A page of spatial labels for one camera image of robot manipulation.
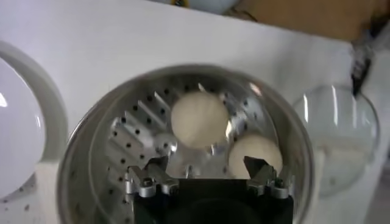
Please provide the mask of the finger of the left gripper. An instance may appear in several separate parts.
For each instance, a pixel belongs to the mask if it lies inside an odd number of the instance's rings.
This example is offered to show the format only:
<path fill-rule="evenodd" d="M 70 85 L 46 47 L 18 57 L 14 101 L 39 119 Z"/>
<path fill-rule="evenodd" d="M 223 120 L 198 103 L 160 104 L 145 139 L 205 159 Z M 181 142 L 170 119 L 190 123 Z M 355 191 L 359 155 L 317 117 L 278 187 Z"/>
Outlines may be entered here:
<path fill-rule="evenodd" d="M 353 63 L 351 68 L 352 95 L 357 97 L 366 80 L 374 55 L 374 37 L 371 29 L 366 29 L 359 39 L 353 42 Z"/>

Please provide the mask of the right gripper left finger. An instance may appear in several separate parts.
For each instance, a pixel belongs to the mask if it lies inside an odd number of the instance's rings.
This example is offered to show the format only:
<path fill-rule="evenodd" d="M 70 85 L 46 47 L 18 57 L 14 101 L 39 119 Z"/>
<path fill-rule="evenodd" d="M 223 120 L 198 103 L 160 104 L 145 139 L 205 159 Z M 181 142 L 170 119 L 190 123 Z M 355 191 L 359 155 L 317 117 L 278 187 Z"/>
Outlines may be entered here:
<path fill-rule="evenodd" d="M 162 194 L 173 196 L 179 191 L 179 180 L 166 173 L 168 156 L 151 158 L 141 169 L 129 166 L 124 175 L 126 195 L 151 198 Z"/>

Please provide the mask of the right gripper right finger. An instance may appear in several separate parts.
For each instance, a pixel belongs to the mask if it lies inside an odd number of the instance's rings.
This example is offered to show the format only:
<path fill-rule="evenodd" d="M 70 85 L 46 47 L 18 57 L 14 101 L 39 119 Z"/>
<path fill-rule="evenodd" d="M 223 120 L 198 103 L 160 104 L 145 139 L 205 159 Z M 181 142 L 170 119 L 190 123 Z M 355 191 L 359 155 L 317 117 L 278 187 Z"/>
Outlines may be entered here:
<path fill-rule="evenodd" d="M 247 185 L 256 189 L 258 196 L 270 194 L 276 199 L 286 199 L 292 196 L 291 186 L 294 183 L 288 166 L 283 166 L 278 174 L 276 169 L 264 159 L 250 156 L 244 157 L 244 165 L 250 175 Z"/>

